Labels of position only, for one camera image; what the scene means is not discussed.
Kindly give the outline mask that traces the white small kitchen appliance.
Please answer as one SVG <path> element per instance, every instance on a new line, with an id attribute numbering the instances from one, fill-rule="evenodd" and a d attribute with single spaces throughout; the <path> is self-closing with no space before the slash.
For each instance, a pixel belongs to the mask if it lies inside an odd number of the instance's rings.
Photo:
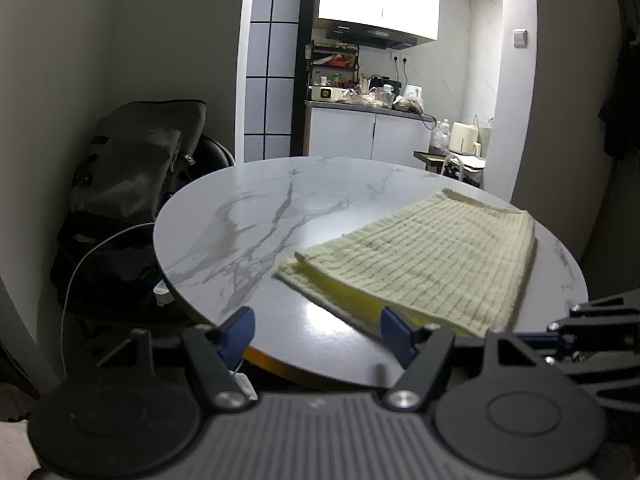
<path id="1" fill-rule="evenodd" d="M 338 102 L 344 99 L 347 90 L 331 86 L 311 86 L 310 98 L 314 102 Z"/>

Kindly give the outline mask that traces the black framed glass door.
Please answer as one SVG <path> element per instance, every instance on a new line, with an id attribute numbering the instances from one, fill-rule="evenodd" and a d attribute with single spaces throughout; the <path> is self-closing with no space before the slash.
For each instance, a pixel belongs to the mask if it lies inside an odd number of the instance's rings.
<path id="1" fill-rule="evenodd" d="M 252 0 L 244 160 L 303 154 L 314 0 Z"/>

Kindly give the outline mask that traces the black spice rack shelf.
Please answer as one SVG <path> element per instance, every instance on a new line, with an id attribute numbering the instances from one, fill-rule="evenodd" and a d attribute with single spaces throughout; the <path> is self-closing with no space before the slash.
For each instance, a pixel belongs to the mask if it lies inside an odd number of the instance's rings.
<path id="1" fill-rule="evenodd" d="M 305 50 L 308 84 L 350 88 L 360 79 L 360 47 L 344 42 L 313 41 Z"/>

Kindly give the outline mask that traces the black bag on chair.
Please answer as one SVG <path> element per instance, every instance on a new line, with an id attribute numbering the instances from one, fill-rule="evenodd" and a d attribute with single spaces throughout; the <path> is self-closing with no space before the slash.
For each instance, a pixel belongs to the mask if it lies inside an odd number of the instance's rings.
<path id="1" fill-rule="evenodd" d="M 134 101 L 100 118 L 74 174 L 67 232 L 84 243 L 152 222 L 180 188 L 235 165 L 202 100 Z"/>

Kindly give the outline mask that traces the white electric kettle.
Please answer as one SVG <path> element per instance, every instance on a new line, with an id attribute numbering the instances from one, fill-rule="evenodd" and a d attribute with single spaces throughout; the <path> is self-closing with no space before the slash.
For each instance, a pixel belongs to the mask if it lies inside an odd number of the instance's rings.
<path id="1" fill-rule="evenodd" d="M 418 102 L 422 102 L 423 101 L 422 93 L 423 93 L 423 89 L 421 86 L 418 86 L 417 84 L 407 84 L 404 91 L 404 98 L 413 99 Z"/>

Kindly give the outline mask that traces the white lower kitchen cabinet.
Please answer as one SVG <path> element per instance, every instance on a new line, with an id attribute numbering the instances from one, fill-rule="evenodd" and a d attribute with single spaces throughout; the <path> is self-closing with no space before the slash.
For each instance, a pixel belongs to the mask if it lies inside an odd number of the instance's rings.
<path id="1" fill-rule="evenodd" d="M 428 151 L 433 128 L 428 116 L 364 105 L 309 102 L 303 154 L 421 169 L 424 163 L 413 153 Z"/>

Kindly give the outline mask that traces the black range hood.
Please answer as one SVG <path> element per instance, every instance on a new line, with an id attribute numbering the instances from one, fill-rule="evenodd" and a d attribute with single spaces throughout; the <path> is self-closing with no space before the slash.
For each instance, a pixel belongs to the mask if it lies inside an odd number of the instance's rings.
<path id="1" fill-rule="evenodd" d="M 380 50 L 404 50 L 418 44 L 417 36 L 405 32 L 337 21 L 329 24 L 326 38 Z"/>

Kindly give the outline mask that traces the pale yellow knitted towel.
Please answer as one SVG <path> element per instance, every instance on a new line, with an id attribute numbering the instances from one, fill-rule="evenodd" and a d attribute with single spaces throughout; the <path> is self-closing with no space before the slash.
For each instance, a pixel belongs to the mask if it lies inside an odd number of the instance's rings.
<path id="1" fill-rule="evenodd" d="M 278 280 L 372 337 L 384 308 L 461 336 L 506 330 L 518 317 L 537 249 L 526 211 L 450 188 L 363 228 L 304 248 Z"/>

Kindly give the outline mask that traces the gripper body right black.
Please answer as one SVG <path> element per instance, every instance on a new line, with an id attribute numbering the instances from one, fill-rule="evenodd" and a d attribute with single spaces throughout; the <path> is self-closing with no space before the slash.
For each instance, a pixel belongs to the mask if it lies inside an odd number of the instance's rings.
<path id="1" fill-rule="evenodd" d="M 601 408 L 639 411 L 639 292 L 576 304 L 544 333 L 519 333 Z"/>

